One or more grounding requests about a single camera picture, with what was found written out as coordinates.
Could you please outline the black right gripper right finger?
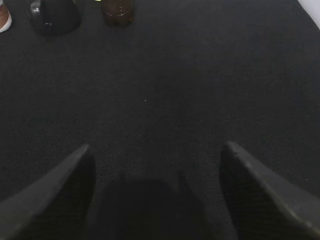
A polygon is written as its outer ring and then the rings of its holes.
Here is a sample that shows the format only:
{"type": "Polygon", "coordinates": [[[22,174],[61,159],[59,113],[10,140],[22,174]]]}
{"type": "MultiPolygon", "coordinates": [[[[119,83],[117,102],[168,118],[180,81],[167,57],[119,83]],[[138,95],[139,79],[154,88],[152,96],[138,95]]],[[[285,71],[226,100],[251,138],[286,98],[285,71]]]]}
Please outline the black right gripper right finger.
{"type": "Polygon", "coordinates": [[[240,240],[318,240],[320,200],[235,142],[221,151],[219,181],[240,240]]]}

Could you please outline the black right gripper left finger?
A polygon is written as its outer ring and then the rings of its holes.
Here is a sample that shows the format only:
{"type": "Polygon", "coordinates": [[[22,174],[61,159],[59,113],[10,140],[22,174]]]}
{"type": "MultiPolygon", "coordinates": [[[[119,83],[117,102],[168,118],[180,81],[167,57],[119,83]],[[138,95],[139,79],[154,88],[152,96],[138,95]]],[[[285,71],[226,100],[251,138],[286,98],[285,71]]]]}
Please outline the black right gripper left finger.
{"type": "Polygon", "coordinates": [[[42,178],[0,204],[2,240],[84,240],[96,162],[84,144],[42,178]]]}

